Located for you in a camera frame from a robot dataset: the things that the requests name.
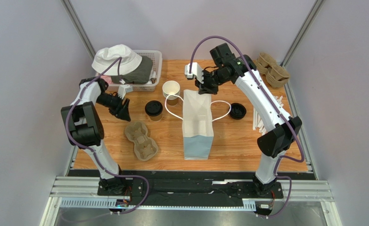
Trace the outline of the black coffee cup lid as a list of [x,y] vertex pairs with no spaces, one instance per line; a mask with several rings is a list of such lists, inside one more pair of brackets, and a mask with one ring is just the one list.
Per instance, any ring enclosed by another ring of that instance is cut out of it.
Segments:
[[156,117],[159,116],[163,111],[163,105],[157,100],[149,101],[145,105],[145,112],[148,116]]

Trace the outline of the white paper bag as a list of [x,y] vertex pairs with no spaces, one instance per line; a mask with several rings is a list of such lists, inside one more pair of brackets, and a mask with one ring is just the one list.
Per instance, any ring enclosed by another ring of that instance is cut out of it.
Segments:
[[[182,116],[172,113],[167,107],[167,100],[177,97],[183,101]],[[185,160],[207,160],[213,144],[213,122],[227,116],[231,111],[230,103],[227,112],[218,118],[212,117],[212,95],[199,94],[197,91],[185,90],[183,97],[170,93],[165,98],[165,109],[171,115],[182,120],[183,154]]]

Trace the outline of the brown cardboard cup carrier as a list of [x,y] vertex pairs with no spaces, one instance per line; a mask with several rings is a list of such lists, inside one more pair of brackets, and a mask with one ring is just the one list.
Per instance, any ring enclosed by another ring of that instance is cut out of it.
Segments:
[[141,121],[130,122],[124,129],[127,139],[133,143],[133,151],[140,161],[148,161],[159,151],[159,147],[154,139],[150,137],[150,132]]

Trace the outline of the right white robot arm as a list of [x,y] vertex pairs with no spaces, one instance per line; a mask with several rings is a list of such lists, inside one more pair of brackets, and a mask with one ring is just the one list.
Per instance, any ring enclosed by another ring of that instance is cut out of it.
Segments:
[[215,70],[209,72],[190,62],[185,67],[185,75],[189,80],[196,80],[199,94],[217,94],[220,85],[231,81],[247,96],[266,129],[257,139],[262,155],[253,181],[261,189],[273,185],[278,160],[295,141],[302,121],[298,116],[292,117],[275,100],[248,55],[240,53],[236,57],[226,43],[213,48],[210,54]]

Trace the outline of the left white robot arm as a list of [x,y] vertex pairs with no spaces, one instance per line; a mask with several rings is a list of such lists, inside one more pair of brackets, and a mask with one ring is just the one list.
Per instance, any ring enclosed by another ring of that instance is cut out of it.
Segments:
[[111,115],[131,121],[129,99],[117,93],[107,93],[108,83],[102,78],[88,78],[80,81],[76,99],[61,108],[66,134],[70,144],[84,150],[100,172],[99,185],[105,191],[121,194],[126,190],[121,168],[110,156],[104,144],[104,128],[95,104],[106,107]]

